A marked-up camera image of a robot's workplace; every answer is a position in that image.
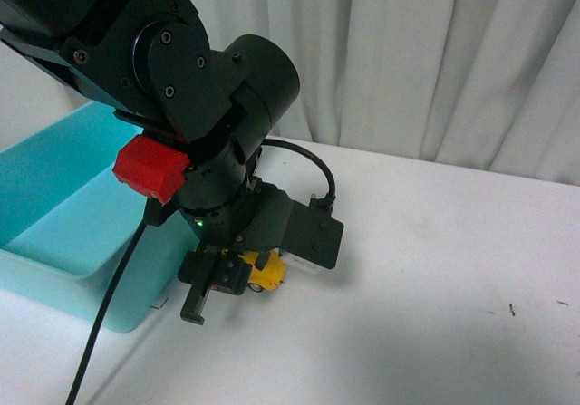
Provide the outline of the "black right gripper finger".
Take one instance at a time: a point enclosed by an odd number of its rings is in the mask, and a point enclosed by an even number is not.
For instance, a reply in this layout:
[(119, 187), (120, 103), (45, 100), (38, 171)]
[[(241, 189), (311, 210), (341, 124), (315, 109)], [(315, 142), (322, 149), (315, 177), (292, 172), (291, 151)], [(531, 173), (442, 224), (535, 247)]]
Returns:
[(241, 295), (247, 289), (250, 264), (232, 252), (218, 255), (214, 276), (214, 289), (218, 292)]
[(186, 253), (179, 269), (179, 280), (190, 288), (180, 311), (182, 320), (203, 325), (201, 315), (207, 299), (209, 281), (212, 275), (213, 260), (203, 253)]

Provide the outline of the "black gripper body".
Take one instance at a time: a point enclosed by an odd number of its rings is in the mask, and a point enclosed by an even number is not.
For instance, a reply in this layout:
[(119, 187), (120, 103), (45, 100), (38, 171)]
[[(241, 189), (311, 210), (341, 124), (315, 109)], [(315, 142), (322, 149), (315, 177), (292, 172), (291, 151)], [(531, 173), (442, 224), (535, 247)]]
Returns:
[(189, 224), (199, 240), (197, 253), (219, 255), (232, 252), (243, 255), (248, 252), (265, 253), (277, 250), (276, 247), (261, 247), (259, 244), (266, 232), (260, 230), (258, 239), (243, 247), (242, 243), (249, 238), (244, 232), (266, 220), (257, 215), (258, 205), (255, 192), (244, 185), (235, 197), (227, 203), (211, 209), (190, 209), (179, 207), (180, 214)]

